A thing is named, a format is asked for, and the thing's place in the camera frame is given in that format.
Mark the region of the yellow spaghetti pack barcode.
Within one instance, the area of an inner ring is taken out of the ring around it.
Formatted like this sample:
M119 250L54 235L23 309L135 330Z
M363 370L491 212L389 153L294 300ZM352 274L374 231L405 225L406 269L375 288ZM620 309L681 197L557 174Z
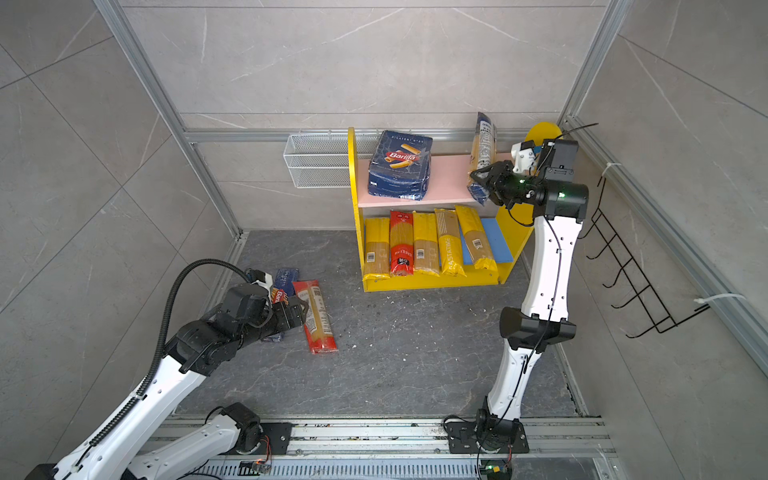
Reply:
M437 220L434 213L413 213L414 273L440 275Z

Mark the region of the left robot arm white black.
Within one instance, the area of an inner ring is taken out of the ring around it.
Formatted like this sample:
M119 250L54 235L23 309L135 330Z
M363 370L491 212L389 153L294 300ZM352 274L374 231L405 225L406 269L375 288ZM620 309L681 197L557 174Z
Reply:
M251 343L302 326L308 310L308 303L296 296L271 302L258 284L231 288L206 317L161 341L149 373L96 432L57 463L34 467L28 478L179 479L219 454L265 449L260 417L235 402L193 432L141 451L181 401L221 364Z

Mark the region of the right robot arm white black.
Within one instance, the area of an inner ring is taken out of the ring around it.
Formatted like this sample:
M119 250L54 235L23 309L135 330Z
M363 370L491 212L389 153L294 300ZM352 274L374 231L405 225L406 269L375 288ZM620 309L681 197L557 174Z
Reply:
M579 149L574 140L544 140L531 170L518 160L498 161L471 172L490 200L505 210L532 206L534 259L521 307L506 307L499 322L504 350L490 393L473 421L448 416L442 423L453 454L526 453L521 404L545 349L574 338L568 285L572 257L587 213L589 189L573 180Z

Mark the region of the dark label spaghetti pack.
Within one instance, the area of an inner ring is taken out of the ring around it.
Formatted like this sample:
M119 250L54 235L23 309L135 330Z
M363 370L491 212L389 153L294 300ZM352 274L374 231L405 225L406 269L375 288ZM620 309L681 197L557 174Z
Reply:
M496 161L496 156L496 127L488 115L478 112L470 154L467 189L480 205L485 204L489 193L476 178L484 179L487 176L488 168Z

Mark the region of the blue Barilla pasta bag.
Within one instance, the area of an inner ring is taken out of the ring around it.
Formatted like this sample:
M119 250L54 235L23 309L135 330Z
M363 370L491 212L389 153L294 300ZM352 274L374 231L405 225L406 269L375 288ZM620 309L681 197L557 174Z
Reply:
M368 168L368 193L421 201L427 193L433 139L385 130Z

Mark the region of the blue Barilla spaghetti box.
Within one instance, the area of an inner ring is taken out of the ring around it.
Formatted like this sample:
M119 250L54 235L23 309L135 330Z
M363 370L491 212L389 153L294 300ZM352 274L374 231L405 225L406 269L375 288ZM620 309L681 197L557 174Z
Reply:
M270 335L263 341L280 342L284 333L297 328L304 321L304 306L295 296L293 283L299 278L297 268L281 268L277 271L271 288L271 307L273 319L269 323Z

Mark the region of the red blue spaghetti pack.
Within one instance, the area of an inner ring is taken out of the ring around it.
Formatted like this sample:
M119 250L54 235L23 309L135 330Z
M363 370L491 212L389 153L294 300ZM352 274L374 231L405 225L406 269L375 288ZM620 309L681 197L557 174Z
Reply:
M338 351L327 314L326 304L317 280L292 283L296 295L308 304L304 331L310 352L313 354Z

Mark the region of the yellow spaghetti pack top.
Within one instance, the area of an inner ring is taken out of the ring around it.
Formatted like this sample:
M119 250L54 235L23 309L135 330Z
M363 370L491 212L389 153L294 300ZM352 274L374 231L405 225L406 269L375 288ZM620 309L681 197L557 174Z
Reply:
M365 220L363 280L390 277L389 218Z

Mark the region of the yellow spaghetti pack white lettering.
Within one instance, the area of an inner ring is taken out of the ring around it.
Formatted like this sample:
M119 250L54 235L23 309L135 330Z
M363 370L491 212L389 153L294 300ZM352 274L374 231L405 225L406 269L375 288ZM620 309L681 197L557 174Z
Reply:
M465 276L457 214L454 210L436 209L435 216L441 274L451 277Z

